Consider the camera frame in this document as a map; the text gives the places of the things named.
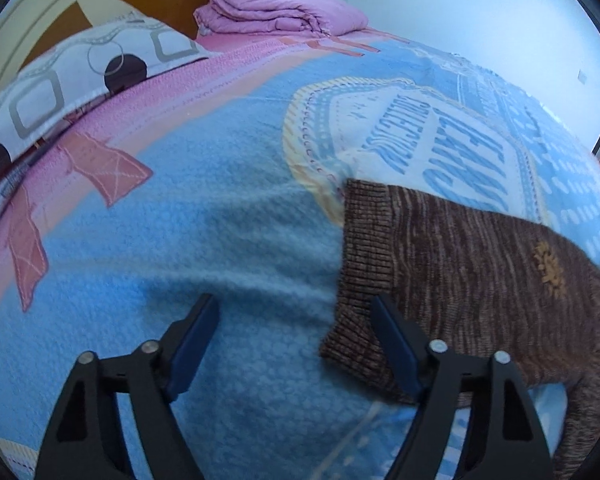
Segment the brown knit sweater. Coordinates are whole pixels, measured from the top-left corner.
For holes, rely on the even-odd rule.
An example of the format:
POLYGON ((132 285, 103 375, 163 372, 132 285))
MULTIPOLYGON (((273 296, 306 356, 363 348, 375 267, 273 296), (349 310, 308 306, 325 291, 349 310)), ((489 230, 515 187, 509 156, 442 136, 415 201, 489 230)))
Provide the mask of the brown knit sweater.
POLYGON ((577 471, 600 437, 600 268, 579 246, 521 218, 351 180, 335 322, 320 353, 408 402, 370 326, 382 293, 453 350, 504 350, 527 386, 565 386, 554 475, 577 471))

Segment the blue patterned bed sheet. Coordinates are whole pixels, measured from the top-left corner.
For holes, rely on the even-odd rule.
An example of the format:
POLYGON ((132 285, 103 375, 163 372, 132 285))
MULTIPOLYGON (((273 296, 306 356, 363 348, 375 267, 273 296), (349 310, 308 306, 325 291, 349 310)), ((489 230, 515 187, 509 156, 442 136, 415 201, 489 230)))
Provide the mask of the blue patterned bed sheet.
POLYGON ((204 292, 221 321, 175 416, 210 479, 377 479, 414 408, 321 356, 351 180, 546 226, 600 268, 600 164, 542 105, 378 32, 248 44, 126 90, 0 221, 0 451, 19 479, 82 350, 134 349, 204 292))

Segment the white patterned pillow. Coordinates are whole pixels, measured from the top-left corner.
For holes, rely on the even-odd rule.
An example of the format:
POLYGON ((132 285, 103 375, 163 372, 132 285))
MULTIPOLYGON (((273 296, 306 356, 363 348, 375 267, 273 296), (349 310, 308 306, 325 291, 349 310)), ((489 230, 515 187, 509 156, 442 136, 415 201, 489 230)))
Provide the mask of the white patterned pillow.
POLYGON ((215 54, 156 18, 130 14, 62 40, 0 92, 0 155, 10 164, 66 117, 215 54))

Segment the folded pink quilt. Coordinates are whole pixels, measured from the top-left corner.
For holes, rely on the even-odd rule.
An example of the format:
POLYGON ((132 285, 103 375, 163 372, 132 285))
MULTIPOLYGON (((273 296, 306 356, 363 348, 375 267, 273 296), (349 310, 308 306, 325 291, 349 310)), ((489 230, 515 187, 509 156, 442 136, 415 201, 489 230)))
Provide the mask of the folded pink quilt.
POLYGON ((362 30, 367 16, 343 0, 208 0, 194 11, 212 34, 342 36, 362 30))

